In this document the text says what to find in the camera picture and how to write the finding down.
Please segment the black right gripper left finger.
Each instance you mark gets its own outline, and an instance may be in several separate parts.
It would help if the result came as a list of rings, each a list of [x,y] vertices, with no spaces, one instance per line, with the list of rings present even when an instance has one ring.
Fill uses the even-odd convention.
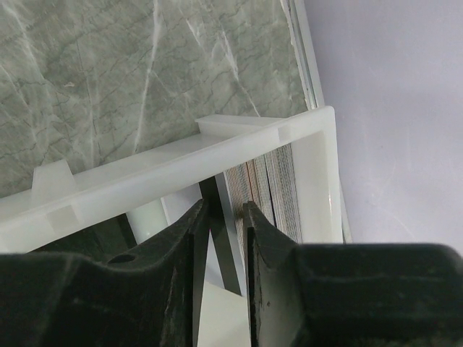
[[[105,263],[66,252],[2,256],[1,344],[196,346],[208,212],[199,200]]]

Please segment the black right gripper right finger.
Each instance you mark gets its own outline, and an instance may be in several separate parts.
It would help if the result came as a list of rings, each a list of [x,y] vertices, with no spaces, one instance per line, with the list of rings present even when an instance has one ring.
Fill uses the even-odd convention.
[[[298,244],[244,208],[253,346],[460,346],[462,257],[442,244]]]

